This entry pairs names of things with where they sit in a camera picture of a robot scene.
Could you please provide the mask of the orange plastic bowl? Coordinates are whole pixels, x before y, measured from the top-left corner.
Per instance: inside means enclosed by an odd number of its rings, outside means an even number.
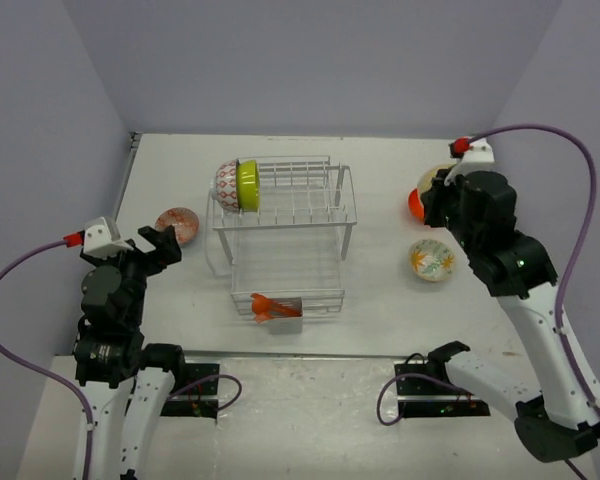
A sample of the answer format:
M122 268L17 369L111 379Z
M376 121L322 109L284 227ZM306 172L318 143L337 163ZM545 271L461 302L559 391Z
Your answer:
M408 209L410 214L420 223L424 222L424 207L418 196L418 190L414 188L408 196Z

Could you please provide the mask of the yellow bowl with blue pattern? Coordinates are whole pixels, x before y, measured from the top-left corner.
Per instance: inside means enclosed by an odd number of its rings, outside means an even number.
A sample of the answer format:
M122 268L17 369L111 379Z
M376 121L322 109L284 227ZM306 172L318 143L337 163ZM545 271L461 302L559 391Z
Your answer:
M436 177L440 170L449 170L454 167L454 164L440 164L428 169L418 180L416 189L418 195L422 195L432 187L432 180Z

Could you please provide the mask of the blue zigzag bowl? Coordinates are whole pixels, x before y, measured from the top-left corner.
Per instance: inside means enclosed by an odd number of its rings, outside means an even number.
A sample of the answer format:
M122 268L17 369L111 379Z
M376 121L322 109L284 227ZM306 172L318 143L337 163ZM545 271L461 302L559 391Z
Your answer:
M190 244L196 237L200 221L197 214L185 207L169 208L161 213L154 223L157 231L164 231L172 226L175 230L176 240L180 246Z

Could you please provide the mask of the cream bowl with leaf pattern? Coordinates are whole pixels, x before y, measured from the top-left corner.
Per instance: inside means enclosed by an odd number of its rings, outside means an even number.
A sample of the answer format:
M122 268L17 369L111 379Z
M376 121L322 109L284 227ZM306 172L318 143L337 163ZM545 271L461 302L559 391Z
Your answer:
M409 263L420 279L437 283L451 277L456 259L454 252L445 243L435 239L421 239L410 246Z

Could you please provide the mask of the white bowl with red diamonds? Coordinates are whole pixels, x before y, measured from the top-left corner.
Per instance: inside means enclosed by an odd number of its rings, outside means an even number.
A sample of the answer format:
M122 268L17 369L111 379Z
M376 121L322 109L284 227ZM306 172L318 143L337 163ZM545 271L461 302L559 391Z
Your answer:
M238 160L223 163L215 173L211 189L212 198L223 210L230 213L240 211L237 184L238 167Z

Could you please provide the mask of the lime green bowl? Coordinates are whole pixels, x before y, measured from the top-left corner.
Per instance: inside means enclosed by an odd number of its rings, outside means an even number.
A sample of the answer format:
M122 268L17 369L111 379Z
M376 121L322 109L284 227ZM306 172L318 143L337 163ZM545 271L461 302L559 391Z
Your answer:
M237 195L240 209L257 212L260 208L260 177L255 159L240 161L237 168Z

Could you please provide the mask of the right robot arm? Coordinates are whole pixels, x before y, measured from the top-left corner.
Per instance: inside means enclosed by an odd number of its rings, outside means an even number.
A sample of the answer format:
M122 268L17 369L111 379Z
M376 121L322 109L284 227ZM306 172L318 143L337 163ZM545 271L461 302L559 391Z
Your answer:
M557 274L544 246L515 227L517 194L493 171L452 176L440 169L421 195L425 223L444 227L474 275L514 326L537 381L527 385L459 341L429 355L428 385L478 396L509 419L538 461L577 458L600 441L600 382L558 301Z

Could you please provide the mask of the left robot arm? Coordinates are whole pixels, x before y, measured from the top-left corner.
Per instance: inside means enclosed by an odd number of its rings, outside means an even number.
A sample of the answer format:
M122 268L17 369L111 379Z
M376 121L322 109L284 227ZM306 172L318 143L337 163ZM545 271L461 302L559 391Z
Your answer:
M142 478L167 396L188 379L182 348L146 344L141 332L148 278L182 258L176 232L145 226L138 233L151 251L123 240L107 218L82 235L80 256L93 268L81 284L73 349L75 378L88 402L79 430L87 457L74 464L77 479Z

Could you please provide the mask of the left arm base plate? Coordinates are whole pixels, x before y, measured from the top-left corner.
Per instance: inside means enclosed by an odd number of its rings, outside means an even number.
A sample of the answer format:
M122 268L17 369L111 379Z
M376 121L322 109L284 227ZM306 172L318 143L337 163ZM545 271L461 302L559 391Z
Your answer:
M218 363L186 363L172 392L204 377L219 373L220 365ZM219 409L218 383L218 379L210 380L167 400L162 408L161 416L216 420Z

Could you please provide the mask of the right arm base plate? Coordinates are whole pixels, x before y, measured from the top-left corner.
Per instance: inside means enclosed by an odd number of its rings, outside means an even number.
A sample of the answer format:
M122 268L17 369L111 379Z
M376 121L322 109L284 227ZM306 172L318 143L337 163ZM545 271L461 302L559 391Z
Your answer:
M409 357L394 365L396 375L420 374L448 383L422 356ZM407 418L488 417L489 406L481 399L461 395L454 389L422 378L404 378L397 382L399 414Z

